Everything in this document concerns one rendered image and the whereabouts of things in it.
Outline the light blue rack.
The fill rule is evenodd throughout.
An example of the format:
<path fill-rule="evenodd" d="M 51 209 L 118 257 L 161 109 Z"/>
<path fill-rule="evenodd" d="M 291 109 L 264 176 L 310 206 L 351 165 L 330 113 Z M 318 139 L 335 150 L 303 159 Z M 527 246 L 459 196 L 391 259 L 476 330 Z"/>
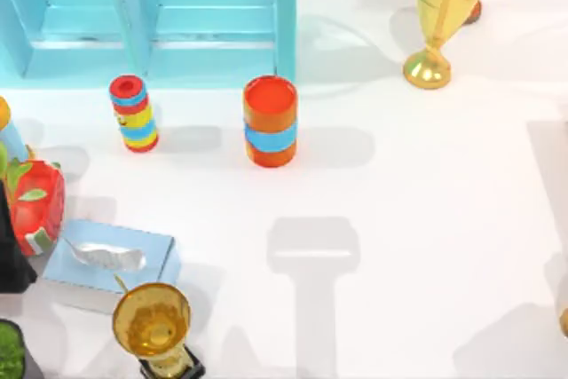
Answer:
<path fill-rule="evenodd" d="M 296 74 L 296 0 L 0 0 L 0 87 L 232 88 Z"/>

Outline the tall gold trophy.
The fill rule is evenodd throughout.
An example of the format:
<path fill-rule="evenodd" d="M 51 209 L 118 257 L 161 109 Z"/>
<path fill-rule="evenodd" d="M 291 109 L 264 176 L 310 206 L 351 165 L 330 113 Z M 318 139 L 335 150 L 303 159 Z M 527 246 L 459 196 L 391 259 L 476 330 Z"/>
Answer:
<path fill-rule="evenodd" d="M 451 80 L 451 64 L 443 56 L 443 45 L 469 17 L 478 0 L 417 0 L 417 11 L 425 46 L 403 66 L 404 77 L 414 86 L 435 90 Z"/>

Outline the small orange object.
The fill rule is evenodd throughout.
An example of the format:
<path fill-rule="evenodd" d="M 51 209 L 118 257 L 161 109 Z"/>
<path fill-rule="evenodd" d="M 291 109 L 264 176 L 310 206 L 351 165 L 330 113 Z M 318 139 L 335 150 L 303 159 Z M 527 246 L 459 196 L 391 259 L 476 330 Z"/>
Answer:
<path fill-rule="evenodd" d="M 480 18 L 481 11 L 482 11 L 482 4 L 480 1 L 477 1 L 472 11 L 470 12 L 469 17 L 464 21 L 464 24 L 470 25 L 475 23 Z"/>

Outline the red striped can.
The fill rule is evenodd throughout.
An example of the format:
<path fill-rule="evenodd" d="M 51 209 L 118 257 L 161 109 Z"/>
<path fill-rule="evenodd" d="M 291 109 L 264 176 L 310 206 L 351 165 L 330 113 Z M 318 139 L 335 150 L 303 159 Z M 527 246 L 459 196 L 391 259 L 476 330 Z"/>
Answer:
<path fill-rule="evenodd" d="M 159 135 L 144 81 L 119 75 L 110 83 L 109 95 L 124 145 L 134 153 L 152 150 Z"/>

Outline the light blue tissue box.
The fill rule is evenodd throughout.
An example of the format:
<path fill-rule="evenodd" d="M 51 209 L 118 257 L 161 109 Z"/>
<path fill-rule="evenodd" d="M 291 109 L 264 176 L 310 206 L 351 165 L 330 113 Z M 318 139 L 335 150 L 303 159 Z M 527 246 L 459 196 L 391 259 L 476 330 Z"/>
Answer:
<path fill-rule="evenodd" d="M 83 219 L 64 224 L 41 282 L 53 301 L 110 314 L 127 288 L 174 285 L 181 262 L 174 237 Z"/>

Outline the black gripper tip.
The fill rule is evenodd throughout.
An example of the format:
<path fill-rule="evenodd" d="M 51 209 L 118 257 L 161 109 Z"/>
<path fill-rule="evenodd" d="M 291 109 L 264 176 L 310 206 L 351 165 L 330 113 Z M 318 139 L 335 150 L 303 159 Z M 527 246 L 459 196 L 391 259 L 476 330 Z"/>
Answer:
<path fill-rule="evenodd" d="M 17 242 L 0 179 L 0 294 L 23 294 L 36 280 L 37 273 Z"/>

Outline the gold trophy on black base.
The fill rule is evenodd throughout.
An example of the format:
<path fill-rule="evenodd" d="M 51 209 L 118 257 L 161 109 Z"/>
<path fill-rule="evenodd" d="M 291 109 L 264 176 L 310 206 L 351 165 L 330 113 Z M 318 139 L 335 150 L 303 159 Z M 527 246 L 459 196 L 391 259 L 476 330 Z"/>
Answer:
<path fill-rule="evenodd" d="M 176 287 L 160 282 L 127 288 L 113 312 L 118 344 L 140 364 L 145 379 L 202 379 L 206 368 L 188 349 L 191 306 Z"/>

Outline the orange can with blue band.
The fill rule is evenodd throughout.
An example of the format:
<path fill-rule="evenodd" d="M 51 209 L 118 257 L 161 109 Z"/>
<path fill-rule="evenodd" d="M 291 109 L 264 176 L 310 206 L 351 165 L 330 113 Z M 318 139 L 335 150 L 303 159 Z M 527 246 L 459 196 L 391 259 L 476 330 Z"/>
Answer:
<path fill-rule="evenodd" d="M 249 159 L 278 168 L 296 154 L 297 91 L 287 79 L 261 75 L 243 91 L 244 136 Z"/>

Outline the red apple-shaped pot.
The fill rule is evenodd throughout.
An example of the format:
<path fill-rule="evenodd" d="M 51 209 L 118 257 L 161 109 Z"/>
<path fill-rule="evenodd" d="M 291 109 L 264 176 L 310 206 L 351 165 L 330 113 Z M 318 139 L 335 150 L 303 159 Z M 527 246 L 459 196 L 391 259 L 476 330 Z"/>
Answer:
<path fill-rule="evenodd" d="M 0 179 L 23 255 L 35 257 L 50 251 L 59 237 L 65 210 L 65 180 L 60 165 L 11 159 L 0 142 Z"/>

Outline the green plant in dark pot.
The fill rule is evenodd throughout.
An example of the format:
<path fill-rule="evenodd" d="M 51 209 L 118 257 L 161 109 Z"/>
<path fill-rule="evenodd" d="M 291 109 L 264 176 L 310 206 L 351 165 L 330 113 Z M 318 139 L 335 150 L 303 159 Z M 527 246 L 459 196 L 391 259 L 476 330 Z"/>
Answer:
<path fill-rule="evenodd" d="M 25 354 L 20 328 L 10 321 L 0 320 L 0 379 L 23 379 Z"/>

